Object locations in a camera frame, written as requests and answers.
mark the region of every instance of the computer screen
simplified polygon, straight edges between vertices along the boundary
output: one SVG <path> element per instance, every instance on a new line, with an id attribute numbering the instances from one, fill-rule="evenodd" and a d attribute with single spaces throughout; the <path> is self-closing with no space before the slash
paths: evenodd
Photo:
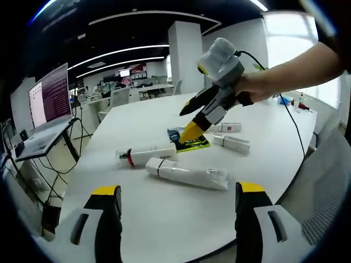
<path id="1" fill-rule="evenodd" d="M 72 114 L 67 64 L 47 74 L 29 90 L 29 104 L 34 128 Z"/>
<path id="2" fill-rule="evenodd" d="M 120 76 L 121 77 L 128 77 L 130 75 L 131 75 L 131 70 L 130 69 L 120 70 Z"/>

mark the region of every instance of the white tube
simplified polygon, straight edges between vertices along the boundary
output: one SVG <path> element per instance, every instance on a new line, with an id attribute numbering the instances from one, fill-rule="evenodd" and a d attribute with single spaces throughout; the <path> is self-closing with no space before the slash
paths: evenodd
<path id="1" fill-rule="evenodd" d="M 221 133 L 214 133 L 212 142 L 213 144 L 221 145 L 224 148 L 242 153 L 243 155 L 248 155 L 250 150 L 249 141 L 241 140 Z"/>
<path id="2" fill-rule="evenodd" d="M 121 167 L 145 166 L 152 157 L 167 159 L 177 156 L 176 145 L 172 142 L 146 148 L 117 150 L 116 159 Z"/>
<path id="3" fill-rule="evenodd" d="M 221 122 L 209 127 L 207 132 L 210 133 L 239 133 L 241 131 L 241 123 L 237 122 Z"/>
<path id="4" fill-rule="evenodd" d="M 221 190 L 228 189 L 228 172 L 204 169 L 165 159 L 151 158 L 145 167 L 149 174 L 190 185 Z"/>

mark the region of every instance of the column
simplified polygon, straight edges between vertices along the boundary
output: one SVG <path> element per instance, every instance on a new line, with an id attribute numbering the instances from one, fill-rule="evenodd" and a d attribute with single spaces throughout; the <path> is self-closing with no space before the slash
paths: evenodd
<path id="1" fill-rule="evenodd" d="M 204 77 L 197 70 L 202 55 L 200 25 L 176 21 L 168 30 L 168 41 L 173 84 L 183 80 L 181 94 L 199 92 L 205 87 Z"/>

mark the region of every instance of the gray chair back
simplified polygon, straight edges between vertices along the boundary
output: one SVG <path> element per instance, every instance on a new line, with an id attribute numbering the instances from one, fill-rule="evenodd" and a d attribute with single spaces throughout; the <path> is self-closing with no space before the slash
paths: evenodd
<path id="1" fill-rule="evenodd" d="M 332 223 L 351 187 L 351 147 L 338 129 L 301 165 L 281 205 L 316 245 Z"/>
<path id="2" fill-rule="evenodd" d="M 128 104 L 130 88 L 116 89 L 111 92 L 111 108 Z"/>
<path id="3" fill-rule="evenodd" d="M 319 147 L 322 142 L 326 141 L 330 136 L 330 134 L 332 133 L 332 131 L 335 128 L 339 127 L 340 123 L 341 123 L 341 119 L 338 116 L 338 112 L 335 111 L 329 116 L 323 128 L 316 135 L 316 147 Z"/>
<path id="4" fill-rule="evenodd" d="M 167 83 L 167 76 L 161 76 L 158 78 L 159 84 L 166 84 Z"/>
<path id="5" fill-rule="evenodd" d="M 182 85 L 182 82 L 183 81 L 181 79 L 177 80 L 177 83 L 175 84 L 174 89 L 173 89 L 173 95 L 181 94 L 180 86 Z"/>

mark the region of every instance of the hand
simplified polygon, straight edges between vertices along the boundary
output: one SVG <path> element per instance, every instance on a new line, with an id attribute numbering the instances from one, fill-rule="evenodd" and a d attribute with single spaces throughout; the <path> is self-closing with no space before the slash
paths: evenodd
<path id="1" fill-rule="evenodd" d="M 265 81 L 265 72 L 243 74 L 234 87 L 236 94 L 249 92 L 253 103 L 259 102 L 276 94 L 273 88 L 269 88 Z"/>

